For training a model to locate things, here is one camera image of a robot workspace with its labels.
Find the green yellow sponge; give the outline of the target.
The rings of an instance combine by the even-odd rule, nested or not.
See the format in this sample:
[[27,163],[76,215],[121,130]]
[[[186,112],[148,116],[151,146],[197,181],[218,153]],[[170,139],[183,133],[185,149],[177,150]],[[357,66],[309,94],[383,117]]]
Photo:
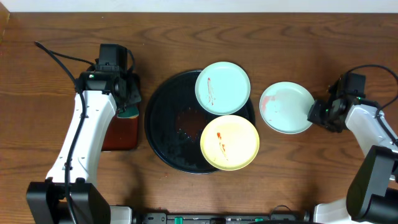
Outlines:
[[136,105],[126,108],[123,112],[119,112],[117,118],[119,119],[135,119],[139,116],[139,110]]

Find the light blue plate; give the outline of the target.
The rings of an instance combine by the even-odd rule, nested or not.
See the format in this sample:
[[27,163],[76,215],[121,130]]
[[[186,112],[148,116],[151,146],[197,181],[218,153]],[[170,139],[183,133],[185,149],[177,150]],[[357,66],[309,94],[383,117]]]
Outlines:
[[307,120],[315,100],[311,93],[293,82],[278,82],[266,88],[259,101],[264,122],[283,134],[306,131],[312,123]]

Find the mint green plate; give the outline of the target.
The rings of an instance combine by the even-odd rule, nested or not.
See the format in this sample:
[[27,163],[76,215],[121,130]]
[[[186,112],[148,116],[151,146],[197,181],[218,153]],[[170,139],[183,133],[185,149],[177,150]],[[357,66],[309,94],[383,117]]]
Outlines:
[[215,115],[233,114],[248,101],[251,83],[247,73],[231,62],[216,62],[205,67],[195,82],[200,106]]

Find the yellow plate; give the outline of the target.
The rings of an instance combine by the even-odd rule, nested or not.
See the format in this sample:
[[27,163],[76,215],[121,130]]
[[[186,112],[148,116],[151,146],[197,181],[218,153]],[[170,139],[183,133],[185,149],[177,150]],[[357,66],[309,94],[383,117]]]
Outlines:
[[249,165],[260,146],[255,126],[236,115],[220,116],[210,121],[200,138],[206,161],[219,170],[238,170]]

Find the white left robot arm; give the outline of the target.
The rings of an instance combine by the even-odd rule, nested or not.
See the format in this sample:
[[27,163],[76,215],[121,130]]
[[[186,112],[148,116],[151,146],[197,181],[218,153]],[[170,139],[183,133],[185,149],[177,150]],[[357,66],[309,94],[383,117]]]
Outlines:
[[31,182],[27,203],[36,223],[135,223],[133,209],[110,205],[99,193],[103,151],[128,151],[138,143],[141,100],[133,73],[83,72],[81,94],[62,149],[43,182]]

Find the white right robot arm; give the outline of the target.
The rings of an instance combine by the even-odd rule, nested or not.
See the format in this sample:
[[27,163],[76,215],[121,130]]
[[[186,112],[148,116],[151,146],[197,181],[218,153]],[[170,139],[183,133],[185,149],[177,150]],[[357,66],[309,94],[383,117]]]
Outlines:
[[375,101],[338,99],[334,105],[314,102],[308,120],[325,124],[337,113],[350,130],[365,156],[345,198],[315,207],[315,223],[397,223],[397,190],[389,187],[397,180],[397,135],[384,119]]

